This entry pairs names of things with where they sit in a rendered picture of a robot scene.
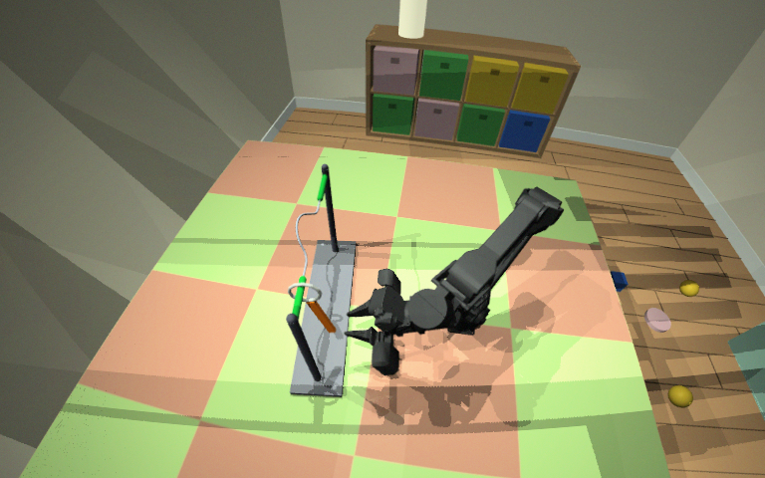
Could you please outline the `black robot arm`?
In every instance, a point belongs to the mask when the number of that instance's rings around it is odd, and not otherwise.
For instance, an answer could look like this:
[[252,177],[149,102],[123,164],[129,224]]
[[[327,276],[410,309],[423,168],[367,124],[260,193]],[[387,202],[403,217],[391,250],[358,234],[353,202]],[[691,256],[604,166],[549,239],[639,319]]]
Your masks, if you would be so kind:
[[[448,328],[451,333],[474,336],[490,311],[492,289],[529,239],[557,222],[564,211],[561,204],[537,186],[523,189],[514,211],[479,249],[465,252],[433,277],[435,290],[423,289],[411,297],[412,321],[427,331]],[[377,328],[392,333],[411,326],[404,313],[406,301],[391,286],[372,295],[369,312]]]

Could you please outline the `orange bar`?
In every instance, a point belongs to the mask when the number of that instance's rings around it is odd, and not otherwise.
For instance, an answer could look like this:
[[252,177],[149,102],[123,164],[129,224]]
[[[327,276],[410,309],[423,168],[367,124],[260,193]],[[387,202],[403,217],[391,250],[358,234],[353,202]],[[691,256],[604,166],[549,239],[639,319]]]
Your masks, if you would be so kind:
[[294,287],[299,287],[299,286],[311,287],[311,288],[317,290],[317,292],[319,293],[317,297],[311,298],[311,299],[304,299],[303,298],[302,302],[307,302],[307,305],[310,307],[310,309],[313,311],[313,313],[316,315],[316,317],[319,319],[319,321],[322,323],[322,325],[325,327],[325,329],[328,330],[329,333],[332,333],[332,332],[335,333],[337,329],[332,324],[332,322],[330,321],[328,316],[325,314],[325,312],[323,311],[323,309],[321,308],[321,306],[317,302],[317,300],[319,300],[322,297],[323,293],[321,292],[321,290],[319,288],[317,288],[316,286],[311,285],[311,284],[307,284],[305,282],[294,283],[294,284],[290,285],[289,289],[288,289],[288,294],[294,300],[295,300],[295,295],[292,294],[291,289],[293,289]]

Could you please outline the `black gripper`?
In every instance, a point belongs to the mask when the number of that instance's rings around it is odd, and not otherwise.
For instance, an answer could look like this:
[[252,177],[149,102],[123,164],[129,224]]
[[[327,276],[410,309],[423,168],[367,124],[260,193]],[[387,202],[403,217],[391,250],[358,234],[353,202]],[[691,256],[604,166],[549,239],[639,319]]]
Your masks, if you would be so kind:
[[[401,281],[393,270],[379,270],[378,283],[382,287],[391,286],[401,295]],[[348,317],[371,316],[369,312],[369,304],[371,303],[371,300],[372,297],[364,304],[348,311],[346,315]],[[377,332],[373,327],[370,327],[367,330],[345,332],[345,336],[370,343],[373,346],[371,360],[372,367],[384,375],[391,375],[399,372],[399,351],[393,346],[393,335],[402,338],[403,334],[418,333],[419,335],[424,335],[425,332],[427,332],[426,329],[417,326],[410,318],[408,313],[408,303],[409,301],[406,301],[404,313],[406,318],[411,322],[411,326],[407,327],[407,329],[386,333],[383,331]]]

